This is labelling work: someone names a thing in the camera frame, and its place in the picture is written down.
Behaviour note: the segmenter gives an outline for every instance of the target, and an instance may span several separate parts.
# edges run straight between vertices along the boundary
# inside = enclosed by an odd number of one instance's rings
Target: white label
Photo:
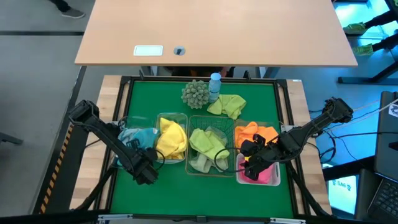
[[[137,45],[134,48],[134,56],[162,56],[162,45]]]
[[[398,118],[398,105],[391,104],[390,108],[388,108],[388,114]]]

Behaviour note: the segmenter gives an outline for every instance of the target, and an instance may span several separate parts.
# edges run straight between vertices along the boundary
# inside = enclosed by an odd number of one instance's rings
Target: water bottle
[[[209,103],[214,103],[218,99],[221,89],[221,75],[213,73],[210,75],[209,82]]]

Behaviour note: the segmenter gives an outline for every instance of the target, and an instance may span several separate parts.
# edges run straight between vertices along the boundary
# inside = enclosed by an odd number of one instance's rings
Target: pink cloth
[[[241,164],[244,162],[244,159],[242,161],[239,162],[239,169],[243,169],[244,166],[242,166]],[[249,177],[246,177],[244,175],[244,171],[239,172],[240,178],[241,180],[250,183],[250,184],[268,184],[269,181],[271,180],[272,177],[272,168],[274,167],[274,165],[271,165],[270,167],[268,167],[268,169],[263,170],[260,174],[259,174],[259,179],[258,180],[252,180]]]

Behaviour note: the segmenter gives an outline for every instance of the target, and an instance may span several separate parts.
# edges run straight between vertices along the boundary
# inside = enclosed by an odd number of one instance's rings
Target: gray floor
[[[94,0],[68,2],[89,14]],[[375,13],[360,4],[339,4],[336,11],[343,25],[368,20]],[[0,30],[84,30],[87,21],[88,16],[80,20],[60,17],[47,0],[0,2]],[[393,29],[394,25],[389,25],[386,30]],[[378,42],[384,36],[382,29],[376,27],[361,40],[350,42],[351,45],[367,44]],[[24,140],[21,146],[1,144],[0,216],[29,212],[75,82],[78,66],[73,62],[80,41],[81,37],[0,36],[0,131]],[[282,68],[277,78],[302,79],[311,110],[322,108],[323,101],[331,96],[342,97],[353,108],[358,108],[379,99],[381,91],[397,90],[396,86],[337,84],[339,76],[371,77],[394,61],[390,52],[383,50],[371,57],[357,59],[358,68]],[[242,75],[244,69],[238,70],[238,75]],[[89,67],[79,99],[96,100],[104,75],[136,75],[137,71],[137,67]],[[376,104],[358,111],[355,116],[377,107]],[[339,129],[335,134],[375,131],[376,128],[377,116],[373,116]],[[346,143],[358,159],[374,154],[375,136],[352,137]],[[331,146],[324,136],[317,140],[317,144],[321,151]],[[338,142],[337,149],[334,164],[353,160],[342,143]]]

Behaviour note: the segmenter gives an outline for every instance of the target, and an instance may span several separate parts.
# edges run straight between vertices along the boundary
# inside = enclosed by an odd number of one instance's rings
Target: shoe
[[[357,24],[350,24],[350,25],[344,27],[343,30],[346,34],[362,35],[368,29],[365,28],[365,24],[363,22],[360,22]]]
[[[84,12],[81,12],[81,11],[77,10],[77,9],[70,8],[66,12],[61,12],[61,15],[63,17],[69,17],[69,18],[72,18],[72,19],[80,19],[80,18],[84,17],[86,14]]]
[[[368,44],[360,47],[353,47],[353,52],[356,56],[367,56],[372,55],[373,52],[373,45]]]

